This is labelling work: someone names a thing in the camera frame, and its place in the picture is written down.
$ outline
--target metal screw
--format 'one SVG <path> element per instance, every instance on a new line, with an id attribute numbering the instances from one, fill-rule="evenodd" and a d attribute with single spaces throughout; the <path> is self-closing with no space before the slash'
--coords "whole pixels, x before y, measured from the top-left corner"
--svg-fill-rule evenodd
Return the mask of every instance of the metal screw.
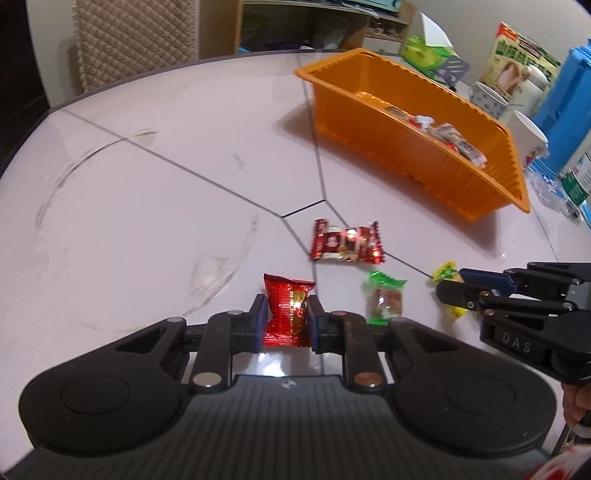
<path id="1" fill-rule="evenodd" d="M 221 375 L 215 372 L 201 372 L 193 377 L 193 383 L 200 387 L 212 388 L 222 382 Z"/>
<path id="2" fill-rule="evenodd" d="M 355 375 L 354 380 L 358 385 L 369 388 L 379 387 L 384 383 L 384 378 L 375 372 L 361 372 Z"/>

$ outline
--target round table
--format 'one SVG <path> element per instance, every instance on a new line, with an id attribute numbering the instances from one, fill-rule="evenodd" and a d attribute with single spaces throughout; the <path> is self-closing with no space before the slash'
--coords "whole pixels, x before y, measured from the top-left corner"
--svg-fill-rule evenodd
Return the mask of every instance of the round table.
<path id="1" fill-rule="evenodd" d="M 166 317 L 247 310 L 264 273 L 314 279 L 327 311 L 365 314 L 367 269 L 309 261 L 317 218 L 379 220 L 381 269 L 408 280 L 404 316 L 489 351 L 471 313 L 444 315 L 433 270 L 590 260 L 588 229 L 533 193 L 530 215 L 508 206 L 469 223 L 317 138 L 312 89 L 293 71 L 329 54 L 148 74 L 51 111 L 31 133 L 0 181 L 0 469 L 31 448 L 17 406 L 35 375 Z M 235 371 L 338 374 L 341 362 L 280 349 L 241 354 Z M 563 426 L 559 409 L 546 449 Z"/>

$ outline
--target blue container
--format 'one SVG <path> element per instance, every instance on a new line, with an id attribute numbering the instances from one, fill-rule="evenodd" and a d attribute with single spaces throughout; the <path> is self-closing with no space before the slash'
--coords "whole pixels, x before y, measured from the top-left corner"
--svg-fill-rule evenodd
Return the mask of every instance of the blue container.
<path id="1" fill-rule="evenodd" d="M 570 50 L 532 120 L 548 137 L 550 150 L 548 158 L 535 163 L 554 180 L 591 129 L 591 39 L 587 46 Z"/>

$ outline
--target green label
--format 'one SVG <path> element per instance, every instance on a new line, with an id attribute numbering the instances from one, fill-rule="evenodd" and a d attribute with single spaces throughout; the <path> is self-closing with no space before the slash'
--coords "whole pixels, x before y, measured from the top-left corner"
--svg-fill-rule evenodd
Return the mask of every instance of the green label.
<path id="1" fill-rule="evenodd" d="M 591 192 L 591 160 L 583 155 L 576 165 L 562 179 L 564 191 L 578 207 Z"/>

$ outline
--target smudge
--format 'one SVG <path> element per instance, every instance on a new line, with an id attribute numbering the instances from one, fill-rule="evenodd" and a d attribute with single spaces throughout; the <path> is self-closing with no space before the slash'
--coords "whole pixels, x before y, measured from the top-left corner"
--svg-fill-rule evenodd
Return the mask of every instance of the smudge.
<path id="1" fill-rule="evenodd" d="M 241 248 L 235 254 L 227 257 L 200 254 L 197 257 L 189 279 L 189 295 L 197 302 L 191 309 L 182 313 L 181 317 L 186 317 L 203 308 L 230 283 L 252 247 L 258 232 L 258 222 L 259 217 L 255 215 L 251 220 L 250 230 L 242 240 Z"/>
<path id="2" fill-rule="evenodd" d="M 100 327 L 97 327 L 96 325 L 92 325 L 91 323 L 81 323 L 80 326 L 84 327 L 84 328 L 88 328 L 89 330 L 93 330 L 95 332 L 102 332 L 103 329 Z"/>
<path id="3" fill-rule="evenodd" d="M 134 135 L 134 138 L 137 139 L 137 143 L 148 148 L 148 147 L 152 147 L 154 145 L 154 143 L 156 142 L 156 134 L 157 133 L 158 133 L 158 131 L 156 131 L 156 130 L 150 130 L 150 129 L 140 130 L 138 133 L 136 133 Z"/>
<path id="4" fill-rule="evenodd" d="M 236 162 L 236 166 L 238 167 L 238 170 L 239 171 L 244 170 L 244 166 L 245 166 L 244 161 L 238 155 L 236 155 L 235 153 L 232 154 L 232 158 Z"/>
<path id="5" fill-rule="evenodd" d="M 127 337 L 128 335 L 131 335 L 132 333 L 135 332 L 139 332 L 140 330 L 145 329 L 146 327 L 149 327 L 149 325 L 136 325 L 135 327 L 127 327 L 127 328 L 122 328 L 120 330 L 112 330 L 113 333 L 116 333 L 118 335 L 118 338 L 124 338 Z"/>
<path id="6" fill-rule="evenodd" d="M 47 211 L 49 210 L 49 207 L 51 206 L 51 204 L 53 203 L 53 200 L 56 196 L 56 193 L 58 192 L 58 190 L 60 190 L 60 188 L 62 188 L 65 184 L 66 181 L 72 176 L 72 174 L 78 170 L 82 165 L 84 165 L 86 162 L 88 162 L 92 157 L 94 157 L 97 153 L 102 152 L 103 150 L 105 150 L 106 148 L 109 148 L 115 144 L 118 144 L 120 142 L 124 142 L 126 140 L 130 140 L 132 138 L 144 138 L 144 137 L 148 137 L 148 138 L 152 138 L 152 143 L 154 142 L 155 136 L 158 132 L 153 131 L 153 130 L 142 130 L 134 135 L 130 135 L 129 137 L 125 137 L 125 138 L 120 138 L 118 140 L 114 140 L 111 143 L 107 143 L 106 145 L 103 145 L 102 147 L 96 148 L 94 150 L 87 150 L 85 153 L 85 156 L 82 160 L 80 160 L 78 163 L 74 164 L 71 163 L 69 164 L 66 169 L 64 170 L 64 173 L 62 173 L 58 179 L 55 182 L 55 188 L 53 189 L 53 191 L 51 192 L 51 195 L 49 195 L 49 199 L 39 207 L 39 210 L 37 210 L 37 216 L 35 217 L 35 221 L 34 221 L 34 226 L 35 226 L 35 230 L 38 232 L 39 230 L 41 230 L 41 227 L 43 225 L 43 220 L 45 219 L 45 216 L 47 214 Z"/>

